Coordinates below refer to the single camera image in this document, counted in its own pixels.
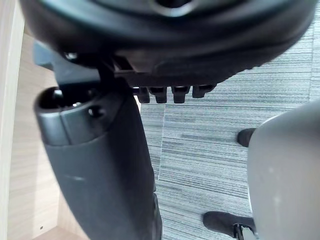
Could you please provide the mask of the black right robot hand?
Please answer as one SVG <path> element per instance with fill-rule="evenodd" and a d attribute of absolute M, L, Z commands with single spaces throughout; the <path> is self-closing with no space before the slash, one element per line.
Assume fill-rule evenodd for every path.
<path fill-rule="evenodd" d="M 310 26 L 315 0 L 22 0 L 34 60 L 55 74 L 34 113 L 60 190 L 92 240 L 160 240 L 137 103 L 203 98 Z"/>

